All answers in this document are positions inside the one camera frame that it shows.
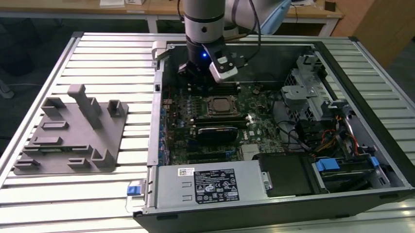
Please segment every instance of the slotted aluminum surface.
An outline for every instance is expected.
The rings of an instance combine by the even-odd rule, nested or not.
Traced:
[[[145,178],[146,145],[150,124],[153,75],[150,46],[156,40],[184,41],[181,34],[85,33],[72,39],[68,55],[56,65],[45,96],[61,97],[72,83],[86,85],[88,96],[97,101],[118,99],[129,105],[118,167],[109,174],[16,176],[9,170],[18,151],[40,122],[41,110],[33,111],[21,140],[14,140],[0,189],[0,232],[145,233],[125,211],[128,182]],[[415,162],[413,104],[379,68],[359,44],[346,38],[270,37],[269,41],[324,42],[349,79],[361,92],[409,159]],[[340,97],[341,93],[328,77]],[[134,200],[134,206],[142,200]],[[415,199],[373,208],[357,216],[289,223],[232,232],[415,232]]]

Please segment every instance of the motherboard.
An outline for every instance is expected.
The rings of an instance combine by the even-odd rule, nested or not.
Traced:
[[[162,105],[169,164],[241,161],[281,152],[273,97],[252,83],[222,84],[206,95],[192,88],[169,90]]]

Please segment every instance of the table leg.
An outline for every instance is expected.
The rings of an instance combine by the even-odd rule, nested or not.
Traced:
[[[149,33],[158,33],[157,30],[157,16],[146,16],[148,31]]]
[[[330,36],[330,33],[334,30],[337,22],[338,22],[337,18],[326,19],[326,22],[325,22],[325,24],[324,24],[324,26],[321,28],[318,36]]]

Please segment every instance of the blue latch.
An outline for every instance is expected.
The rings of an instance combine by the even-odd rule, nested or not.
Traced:
[[[369,158],[369,161],[371,161],[371,163],[373,164],[373,167],[379,167],[380,164],[379,164],[379,161],[377,161],[376,157],[372,156],[372,157]]]
[[[316,166],[318,171],[340,169],[336,159],[320,159]]]
[[[128,186],[126,188],[128,196],[138,196],[141,195],[141,186]]]

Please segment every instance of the wooden desk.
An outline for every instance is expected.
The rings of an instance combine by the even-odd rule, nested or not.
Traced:
[[[100,0],[0,0],[0,17],[145,19],[149,33],[157,33],[157,20],[177,20],[177,0],[146,0],[144,5],[102,9]],[[329,36],[342,13],[325,11],[322,0],[314,6],[289,9],[285,23],[322,24],[320,36]]]

